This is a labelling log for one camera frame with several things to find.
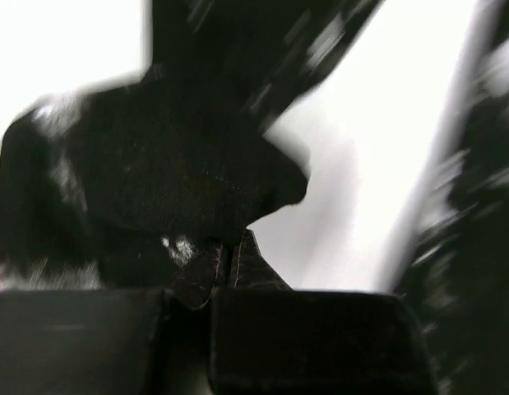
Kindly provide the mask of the black white tie-dye trousers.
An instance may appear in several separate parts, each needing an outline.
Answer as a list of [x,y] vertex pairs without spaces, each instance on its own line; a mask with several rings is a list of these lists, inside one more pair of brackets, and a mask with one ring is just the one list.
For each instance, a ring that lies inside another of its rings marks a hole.
[[[252,222],[319,192],[275,122],[376,1],[155,1],[136,83],[40,101],[0,152],[0,394],[509,394],[509,1],[487,1],[409,241],[370,291],[234,289]],[[173,295],[209,243],[228,278]]]

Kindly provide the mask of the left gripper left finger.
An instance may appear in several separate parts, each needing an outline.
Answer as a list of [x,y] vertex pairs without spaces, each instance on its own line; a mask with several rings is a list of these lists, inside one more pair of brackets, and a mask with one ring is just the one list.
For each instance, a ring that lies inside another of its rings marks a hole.
[[187,263],[171,285],[173,295],[188,309],[202,309],[212,291],[228,278],[228,249],[209,243],[191,262]]

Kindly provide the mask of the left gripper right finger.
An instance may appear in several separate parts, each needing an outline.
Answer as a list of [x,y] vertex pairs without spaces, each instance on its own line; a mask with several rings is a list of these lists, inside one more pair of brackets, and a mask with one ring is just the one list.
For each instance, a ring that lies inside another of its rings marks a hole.
[[234,289],[291,290],[272,266],[262,257],[256,237],[245,230],[233,250],[231,287]]

